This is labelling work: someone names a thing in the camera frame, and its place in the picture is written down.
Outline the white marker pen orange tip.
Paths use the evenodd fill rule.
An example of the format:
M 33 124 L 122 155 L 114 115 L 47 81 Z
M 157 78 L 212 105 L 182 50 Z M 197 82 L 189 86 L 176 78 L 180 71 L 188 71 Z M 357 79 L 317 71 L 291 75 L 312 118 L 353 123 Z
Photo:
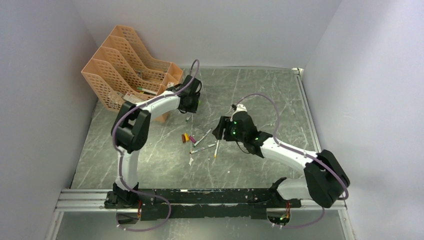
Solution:
M 214 150 L 214 158 L 215 159 L 217 158 L 217 155 L 218 155 L 219 146 L 220 146 L 220 140 L 217 140 L 216 144 L 215 144 L 215 150 Z

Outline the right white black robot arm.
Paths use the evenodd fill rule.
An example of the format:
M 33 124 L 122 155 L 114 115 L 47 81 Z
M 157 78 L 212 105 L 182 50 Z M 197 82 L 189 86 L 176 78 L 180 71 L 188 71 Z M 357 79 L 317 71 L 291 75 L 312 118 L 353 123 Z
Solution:
M 330 208 L 350 186 L 347 174 L 331 151 L 313 152 L 282 143 L 272 134 L 258 130 L 244 110 L 221 116 L 212 134 L 217 140 L 243 144 L 249 154 L 281 162 L 303 173 L 302 178 L 277 184 L 269 197 L 275 207 L 298 199 L 313 200 Z

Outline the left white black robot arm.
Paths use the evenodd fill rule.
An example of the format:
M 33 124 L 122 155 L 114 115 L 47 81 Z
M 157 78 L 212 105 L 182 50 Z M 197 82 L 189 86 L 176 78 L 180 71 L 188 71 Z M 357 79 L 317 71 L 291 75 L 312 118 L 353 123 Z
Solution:
M 137 167 L 139 151 L 146 144 L 150 123 L 173 110 L 196 113 L 202 82 L 188 75 L 182 84 L 143 102 L 124 102 L 111 130 L 112 144 L 118 153 L 117 177 L 112 192 L 126 208 L 134 207 L 139 200 Z

